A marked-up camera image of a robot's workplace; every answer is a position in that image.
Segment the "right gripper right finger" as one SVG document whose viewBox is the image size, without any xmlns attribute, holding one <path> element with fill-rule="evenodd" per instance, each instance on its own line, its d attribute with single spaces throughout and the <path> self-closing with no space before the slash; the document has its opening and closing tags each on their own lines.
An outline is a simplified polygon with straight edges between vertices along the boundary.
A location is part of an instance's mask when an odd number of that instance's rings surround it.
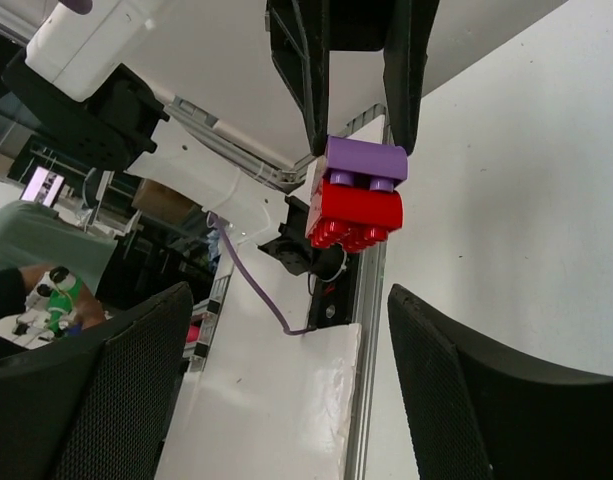
<svg viewBox="0 0 613 480">
<path fill-rule="evenodd" d="M 613 376 L 506 346 L 399 284 L 388 321 L 422 479 L 613 479 Z"/>
</svg>

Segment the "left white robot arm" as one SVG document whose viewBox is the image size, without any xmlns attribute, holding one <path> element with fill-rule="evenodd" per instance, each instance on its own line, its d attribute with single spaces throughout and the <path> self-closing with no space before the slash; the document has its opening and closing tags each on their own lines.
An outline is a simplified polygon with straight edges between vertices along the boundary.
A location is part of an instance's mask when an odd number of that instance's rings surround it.
<svg viewBox="0 0 613 480">
<path fill-rule="evenodd" d="M 197 202 L 266 245 L 278 237 L 286 203 L 193 140 L 125 65 L 165 9 L 163 1 L 91 1 L 85 13 L 58 5 L 30 43 L 5 58 L 2 82 L 69 153 L 95 168 L 171 188 L 189 176 L 191 161 L 211 169 L 212 179 L 194 189 Z M 414 149 L 437 10 L 434 1 L 267 3 L 271 59 L 302 113 L 313 155 L 323 155 L 329 141 L 334 51 L 383 53 L 394 140 Z"/>
</svg>

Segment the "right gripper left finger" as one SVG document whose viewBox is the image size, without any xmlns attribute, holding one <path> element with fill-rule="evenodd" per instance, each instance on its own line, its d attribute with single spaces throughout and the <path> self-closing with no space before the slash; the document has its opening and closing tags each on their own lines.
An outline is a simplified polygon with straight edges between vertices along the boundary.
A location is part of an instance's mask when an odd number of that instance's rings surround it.
<svg viewBox="0 0 613 480">
<path fill-rule="evenodd" d="M 179 283 L 0 359 L 0 479 L 154 478 L 192 308 Z"/>
</svg>

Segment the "red half-round lego brick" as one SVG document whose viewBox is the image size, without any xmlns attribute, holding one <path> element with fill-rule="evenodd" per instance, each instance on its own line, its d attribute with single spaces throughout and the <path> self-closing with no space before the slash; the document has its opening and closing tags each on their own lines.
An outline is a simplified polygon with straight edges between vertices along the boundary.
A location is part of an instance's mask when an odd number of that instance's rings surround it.
<svg viewBox="0 0 613 480">
<path fill-rule="evenodd" d="M 402 227 L 403 220 L 397 191 L 370 191 L 322 179 L 311 195 L 305 236 L 312 247 L 340 245 L 354 254 L 385 242 Z"/>
</svg>

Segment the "purple rounded lego brick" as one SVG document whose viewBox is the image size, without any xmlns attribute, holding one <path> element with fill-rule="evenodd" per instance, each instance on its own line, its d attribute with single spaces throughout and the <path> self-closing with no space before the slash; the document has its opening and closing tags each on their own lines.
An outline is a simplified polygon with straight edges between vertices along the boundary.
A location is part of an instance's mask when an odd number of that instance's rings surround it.
<svg viewBox="0 0 613 480">
<path fill-rule="evenodd" d="M 408 157 L 402 147 L 329 136 L 316 162 L 313 189 L 331 184 L 392 192 L 408 178 Z"/>
</svg>

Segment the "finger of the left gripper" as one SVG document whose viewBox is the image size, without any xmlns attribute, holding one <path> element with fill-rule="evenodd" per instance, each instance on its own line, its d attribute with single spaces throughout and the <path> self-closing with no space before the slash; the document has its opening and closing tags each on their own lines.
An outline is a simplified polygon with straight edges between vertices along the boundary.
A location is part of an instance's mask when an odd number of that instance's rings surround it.
<svg viewBox="0 0 613 480">
<path fill-rule="evenodd" d="M 393 142 L 410 154 L 417 139 L 430 34 L 438 0 L 396 0 L 383 49 L 384 87 Z"/>
<path fill-rule="evenodd" d="M 269 0 L 271 58 L 297 107 L 310 152 L 321 156 L 328 138 L 330 3 Z"/>
</svg>

